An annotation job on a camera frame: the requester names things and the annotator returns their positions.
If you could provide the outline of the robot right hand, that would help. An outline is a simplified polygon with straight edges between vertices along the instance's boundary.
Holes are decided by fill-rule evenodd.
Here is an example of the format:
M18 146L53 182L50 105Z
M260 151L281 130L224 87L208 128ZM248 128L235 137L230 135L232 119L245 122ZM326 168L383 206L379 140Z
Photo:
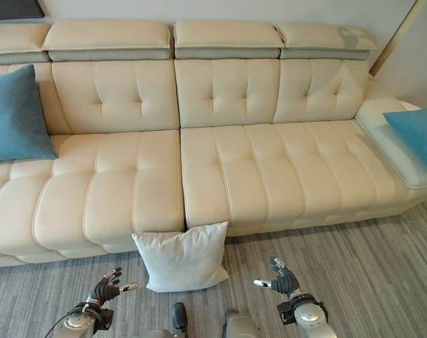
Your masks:
M274 280L254 280L254 285L280 294L290 296L293 292L300 289L300 284L297 277L288 268L288 266L276 256L269 257L272 270L276 273Z

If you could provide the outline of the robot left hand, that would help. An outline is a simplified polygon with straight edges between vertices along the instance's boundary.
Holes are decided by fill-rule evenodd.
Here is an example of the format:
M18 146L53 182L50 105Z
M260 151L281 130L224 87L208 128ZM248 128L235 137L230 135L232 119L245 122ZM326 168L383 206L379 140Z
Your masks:
M90 291L86 302L96 303L102 306L105 302L110 301L122 293L131 292L138 289L136 282L119 286L120 276L122 275L121 267L114 268L112 273L104 275L96 286Z

